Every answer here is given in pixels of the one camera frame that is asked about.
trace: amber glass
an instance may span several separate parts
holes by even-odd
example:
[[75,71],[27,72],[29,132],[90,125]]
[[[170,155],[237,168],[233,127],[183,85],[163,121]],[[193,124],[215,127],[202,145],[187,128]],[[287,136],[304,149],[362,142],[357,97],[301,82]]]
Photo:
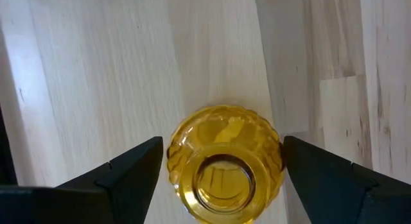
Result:
[[283,183],[279,136],[243,107],[207,107],[184,120],[167,150],[170,182],[202,223],[252,223]]

